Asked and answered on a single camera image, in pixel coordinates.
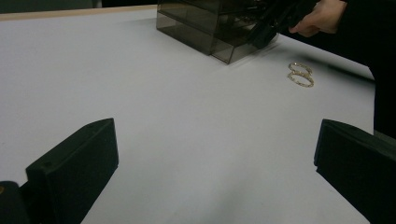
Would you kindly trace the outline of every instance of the smoked acrylic box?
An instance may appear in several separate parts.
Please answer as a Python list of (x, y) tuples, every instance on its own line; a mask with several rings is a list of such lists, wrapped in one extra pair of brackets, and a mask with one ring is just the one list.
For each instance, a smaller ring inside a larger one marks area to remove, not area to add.
[(157, 29), (174, 39), (233, 63), (258, 50), (248, 35), (263, 7), (258, 0), (160, 0)]

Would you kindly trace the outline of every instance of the silver ring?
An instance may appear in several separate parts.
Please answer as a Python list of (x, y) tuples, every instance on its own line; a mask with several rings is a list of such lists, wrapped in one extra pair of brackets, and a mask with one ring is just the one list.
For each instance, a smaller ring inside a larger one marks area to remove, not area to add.
[[(307, 81), (309, 81), (309, 84), (305, 84), (303, 82), (300, 82), (298, 80), (296, 80), (293, 76), (298, 76), (298, 77), (303, 77), (305, 78)], [(314, 86), (314, 79), (312, 79), (311, 76), (309, 76), (308, 74), (305, 73), (301, 73), (301, 72), (297, 72), (295, 73), (294, 71), (290, 72), (288, 75), (288, 78), (293, 81), (294, 83), (296, 83), (297, 85), (300, 85), (302, 87), (313, 87)]]

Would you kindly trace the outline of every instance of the white surface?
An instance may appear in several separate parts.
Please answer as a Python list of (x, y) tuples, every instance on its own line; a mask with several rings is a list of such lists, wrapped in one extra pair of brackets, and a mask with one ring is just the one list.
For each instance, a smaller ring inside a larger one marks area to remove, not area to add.
[[(0, 180), (114, 118), (120, 167), (83, 223), (368, 223), (313, 164), (322, 119), (373, 131), (365, 67), (281, 36), (226, 65), (155, 11), (0, 22)], [(315, 86), (287, 79), (312, 67)]]

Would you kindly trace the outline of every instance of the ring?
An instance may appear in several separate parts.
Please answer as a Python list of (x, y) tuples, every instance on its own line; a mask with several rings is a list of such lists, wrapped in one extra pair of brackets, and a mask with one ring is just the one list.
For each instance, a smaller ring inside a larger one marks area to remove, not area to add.
[[(298, 66), (298, 67), (302, 67), (303, 69), (306, 70), (305, 72), (302, 72), (300, 70), (294, 69), (293, 66)], [(311, 75), (312, 75), (312, 69), (304, 64), (301, 63), (290, 63), (289, 64), (289, 69), (291, 70), (291, 72), (288, 75), (288, 78), (293, 81), (294, 83), (296, 83), (297, 85), (300, 85), (302, 87), (313, 87), (314, 86), (314, 79), (312, 79)], [(306, 79), (309, 84), (300, 82), (299, 80), (295, 79), (293, 76), (297, 76), (297, 77), (302, 77), (304, 79)]]
[[(309, 81), (309, 84), (305, 84), (303, 82), (300, 82), (300, 81), (296, 80), (293, 76), (303, 77), (307, 81)], [(314, 79), (312, 79), (310, 74), (292, 71), (292, 72), (289, 73), (288, 78), (291, 81), (293, 81), (294, 83), (296, 83), (297, 85), (300, 85), (302, 87), (313, 87), (314, 86)]]
[(306, 70), (306, 72), (308, 72), (309, 75), (312, 74), (312, 69), (310, 67), (306, 66), (305, 64), (301, 64), (301, 63), (291, 63), (291, 64), (289, 64), (289, 69), (293, 73), (302, 73), (301, 71), (294, 69), (293, 66), (302, 67), (303, 69)]

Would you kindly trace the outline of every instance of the human hand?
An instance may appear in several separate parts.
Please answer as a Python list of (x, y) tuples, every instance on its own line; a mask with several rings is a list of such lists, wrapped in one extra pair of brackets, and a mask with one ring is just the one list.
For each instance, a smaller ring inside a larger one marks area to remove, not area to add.
[(320, 0), (310, 14), (306, 15), (296, 26), (289, 28), (289, 32), (299, 33), (305, 37), (315, 35), (320, 31), (335, 34), (346, 6), (347, 3), (340, 0)]

